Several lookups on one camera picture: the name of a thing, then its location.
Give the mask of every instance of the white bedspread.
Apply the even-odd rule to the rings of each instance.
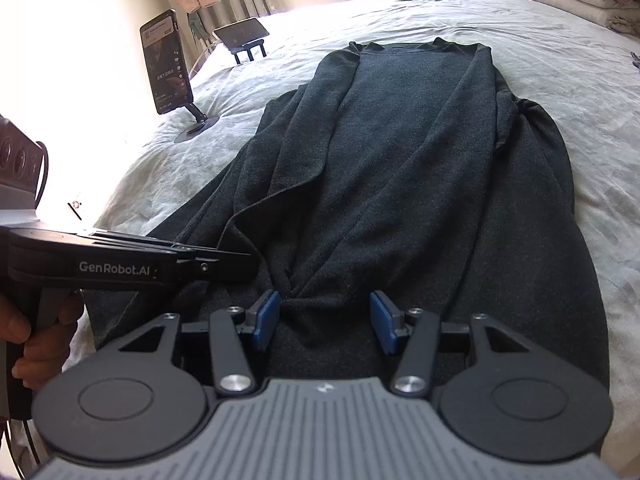
[[[233,159],[267,101],[349,41],[484,43],[514,94],[542,104],[567,144],[609,323],[615,419],[604,457],[623,468],[640,453],[640,73],[629,56],[640,43],[530,0],[355,0],[261,21],[265,59],[235,66],[219,47],[192,81],[196,104],[220,121],[173,144],[190,115],[168,114],[98,225],[149,232]]]

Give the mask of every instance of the gray ribbed panel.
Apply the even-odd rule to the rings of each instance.
[[[273,380],[224,402],[195,440],[155,463],[92,469],[53,459],[38,480],[612,480],[595,456],[525,466],[460,442],[421,400],[376,378]]]

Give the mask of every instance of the video on phone screen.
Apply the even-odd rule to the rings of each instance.
[[[181,66],[180,40],[170,16],[142,31],[142,47],[158,113],[187,102],[188,84]]]

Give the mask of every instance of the black phone stand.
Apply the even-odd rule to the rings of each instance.
[[[184,105],[184,107],[193,114],[193,116],[196,118],[196,123],[192,124],[180,135],[175,137],[174,144],[193,139],[193,137],[197,136],[204,130],[207,130],[208,128],[216,124],[220,118],[219,116],[207,117],[207,115],[201,112],[200,109],[193,103],[187,103]]]
[[[253,61],[254,55],[251,53],[251,49],[256,46],[260,47],[262,57],[267,57],[267,53],[264,51],[264,40],[250,41],[249,43],[245,43],[244,45],[240,45],[236,48],[230,48],[229,51],[236,58],[236,63],[241,64],[240,60],[238,59],[238,54],[240,52],[246,52],[247,56],[249,56],[249,61]]]

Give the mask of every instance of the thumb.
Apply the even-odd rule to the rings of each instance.
[[[20,311],[0,294],[0,338],[11,343],[24,343],[31,335],[31,325]]]

